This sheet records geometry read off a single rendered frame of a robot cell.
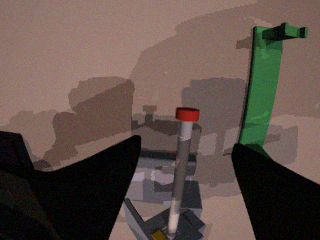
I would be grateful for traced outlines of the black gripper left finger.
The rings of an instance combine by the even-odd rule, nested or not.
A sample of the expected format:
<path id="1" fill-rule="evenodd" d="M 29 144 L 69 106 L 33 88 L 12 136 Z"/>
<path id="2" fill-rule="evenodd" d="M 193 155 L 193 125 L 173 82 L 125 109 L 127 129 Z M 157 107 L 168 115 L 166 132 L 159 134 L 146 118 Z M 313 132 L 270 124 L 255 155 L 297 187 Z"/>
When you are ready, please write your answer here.
<path id="1" fill-rule="evenodd" d="M 0 201 L 55 240 L 109 240 L 141 151 L 132 136 L 52 172 L 0 163 Z"/>

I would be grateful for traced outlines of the grey tapered pin with red cap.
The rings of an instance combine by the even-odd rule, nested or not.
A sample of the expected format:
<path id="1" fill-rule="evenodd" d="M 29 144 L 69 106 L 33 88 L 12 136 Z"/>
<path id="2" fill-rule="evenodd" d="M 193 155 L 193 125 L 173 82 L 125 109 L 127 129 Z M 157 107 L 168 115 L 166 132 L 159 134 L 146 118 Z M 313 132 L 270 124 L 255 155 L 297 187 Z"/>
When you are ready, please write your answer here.
<path id="1" fill-rule="evenodd" d="M 191 147 L 192 124 L 193 121 L 199 121 L 199 109 L 195 108 L 176 108 L 175 119 L 180 120 L 179 136 L 177 136 L 175 176 L 173 176 L 171 211 L 169 211 L 168 231 L 169 240 L 175 239 L 177 225 L 179 225 L 179 216 L 181 208 L 181 199 L 183 199 L 183 189 L 185 180 L 187 180 L 187 168 L 189 147 Z"/>

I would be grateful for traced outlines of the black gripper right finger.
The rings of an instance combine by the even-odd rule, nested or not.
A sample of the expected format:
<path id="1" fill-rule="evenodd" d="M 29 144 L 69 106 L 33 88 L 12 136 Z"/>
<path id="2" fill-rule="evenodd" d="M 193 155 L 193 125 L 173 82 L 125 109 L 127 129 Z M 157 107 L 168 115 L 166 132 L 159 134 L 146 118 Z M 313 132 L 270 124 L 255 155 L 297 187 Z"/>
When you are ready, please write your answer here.
<path id="1" fill-rule="evenodd" d="M 256 240 L 320 240 L 320 184 L 241 143 L 231 156 Z"/>

